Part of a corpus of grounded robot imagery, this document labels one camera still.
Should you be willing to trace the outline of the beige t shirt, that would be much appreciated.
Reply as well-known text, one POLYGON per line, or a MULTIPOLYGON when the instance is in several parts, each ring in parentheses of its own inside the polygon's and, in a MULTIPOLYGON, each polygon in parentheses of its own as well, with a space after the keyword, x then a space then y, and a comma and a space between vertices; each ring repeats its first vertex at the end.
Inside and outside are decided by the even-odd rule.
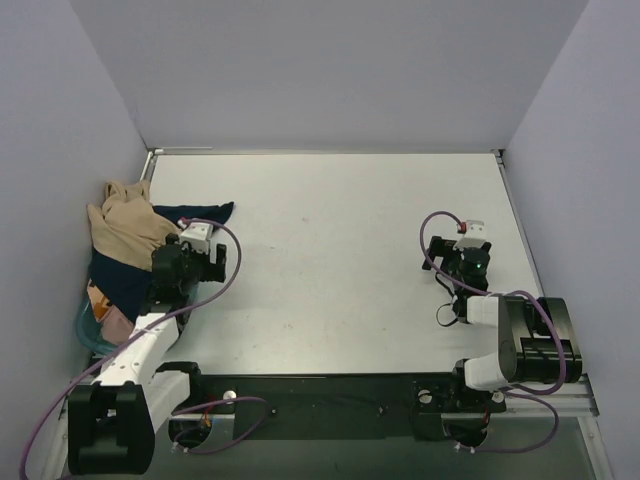
POLYGON ((150 271, 152 253, 180 229, 154 211, 148 180, 130 185, 109 181, 104 196, 101 206, 87 206, 94 249, 120 263, 150 271))

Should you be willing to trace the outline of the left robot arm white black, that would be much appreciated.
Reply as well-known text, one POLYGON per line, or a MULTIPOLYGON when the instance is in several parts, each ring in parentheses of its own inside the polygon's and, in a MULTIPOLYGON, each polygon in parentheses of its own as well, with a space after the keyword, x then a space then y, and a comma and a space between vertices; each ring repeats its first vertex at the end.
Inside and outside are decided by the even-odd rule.
POLYGON ((188 322, 197 287, 226 279, 226 247, 210 224, 170 234, 152 254, 151 280, 130 335, 132 345, 105 362, 97 377, 68 397, 68 468, 73 475, 143 474, 156 433, 173 408, 199 409, 206 388, 194 363, 164 354, 188 322))

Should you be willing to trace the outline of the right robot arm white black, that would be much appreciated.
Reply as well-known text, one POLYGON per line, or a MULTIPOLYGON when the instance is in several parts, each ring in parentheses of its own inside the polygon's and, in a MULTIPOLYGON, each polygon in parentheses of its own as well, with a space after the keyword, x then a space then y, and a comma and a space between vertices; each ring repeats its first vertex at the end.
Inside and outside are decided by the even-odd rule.
POLYGON ((456 365, 462 375, 446 385, 446 396, 458 409, 469 409, 493 391, 529 382, 550 387, 576 383, 583 361, 575 340, 566 302, 523 294, 480 296, 488 290, 487 270, 491 244, 459 247, 454 240, 431 238, 422 268, 438 269, 434 277, 450 295, 447 306, 453 319, 442 326, 466 324, 491 328, 496 348, 487 355, 463 359, 456 365))

